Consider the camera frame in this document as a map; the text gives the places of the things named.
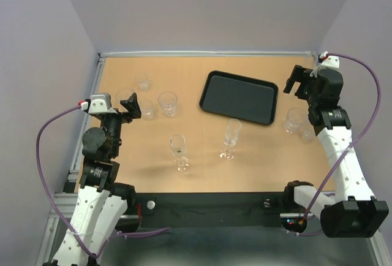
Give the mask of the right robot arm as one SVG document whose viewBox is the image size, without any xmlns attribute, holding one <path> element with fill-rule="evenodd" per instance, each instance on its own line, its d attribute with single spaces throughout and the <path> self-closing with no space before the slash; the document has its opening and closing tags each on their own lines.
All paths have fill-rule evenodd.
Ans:
<svg viewBox="0 0 392 266">
<path fill-rule="evenodd" d="M 331 167 L 326 178 L 334 180 L 335 191 L 333 197 L 328 197 L 322 188 L 309 182 L 287 183 L 282 195 L 284 208 L 295 211 L 302 207 L 304 213 L 282 225 L 301 235 L 306 230 L 308 214 L 312 214 L 329 238 L 371 238 L 388 216 L 389 208 L 368 186 L 356 156 L 349 116 L 339 106 L 342 74 L 330 68 L 313 74 L 310 69 L 295 66 L 284 92 L 289 93 L 296 82 L 300 85 L 295 95 L 308 104 L 309 122 Z"/>
</svg>

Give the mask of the etched stemmed glass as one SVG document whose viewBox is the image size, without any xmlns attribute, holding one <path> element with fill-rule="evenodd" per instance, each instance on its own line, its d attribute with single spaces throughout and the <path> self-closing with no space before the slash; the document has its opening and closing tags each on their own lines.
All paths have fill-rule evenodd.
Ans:
<svg viewBox="0 0 392 266">
<path fill-rule="evenodd" d="M 224 145 L 219 152 L 219 157 L 225 160 L 231 160 L 235 155 L 235 146 L 237 144 L 242 124 L 238 119 L 230 119 L 227 123 Z"/>
</svg>

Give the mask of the faceted tumbler glass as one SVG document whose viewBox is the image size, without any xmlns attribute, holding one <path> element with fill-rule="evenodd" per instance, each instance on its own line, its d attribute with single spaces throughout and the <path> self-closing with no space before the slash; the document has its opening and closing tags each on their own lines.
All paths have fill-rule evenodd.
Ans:
<svg viewBox="0 0 392 266">
<path fill-rule="evenodd" d="M 294 134 L 300 131 L 306 119 L 306 112 L 302 108 L 291 108 L 287 112 L 283 128 L 286 132 Z"/>
</svg>

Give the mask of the clear wine glass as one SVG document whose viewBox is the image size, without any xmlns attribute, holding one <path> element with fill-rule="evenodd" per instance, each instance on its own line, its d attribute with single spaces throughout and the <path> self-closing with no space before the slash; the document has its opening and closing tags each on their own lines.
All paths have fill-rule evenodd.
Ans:
<svg viewBox="0 0 392 266">
<path fill-rule="evenodd" d="M 173 165 L 179 172 L 186 171 L 189 167 L 189 158 L 186 155 L 186 139 L 181 134 L 175 134 L 170 138 L 169 144 L 174 155 Z"/>
</svg>

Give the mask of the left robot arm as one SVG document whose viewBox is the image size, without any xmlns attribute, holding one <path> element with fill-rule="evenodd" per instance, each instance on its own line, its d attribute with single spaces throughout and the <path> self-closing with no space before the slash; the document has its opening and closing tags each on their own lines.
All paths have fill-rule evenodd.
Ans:
<svg viewBox="0 0 392 266">
<path fill-rule="evenodd" d="M 121 100 L 121 112 L 108 93 L 94 94 L 78 108 L 100 121 L 81 138 L 83 167 L 77 202 L 59 249 L 48 265 L 98 265 L 104 246 L 123 213 L 136 207 L 135 188 L 117 183 L 121 127 L 141 118 L 136 93 Z"/>
</svg>

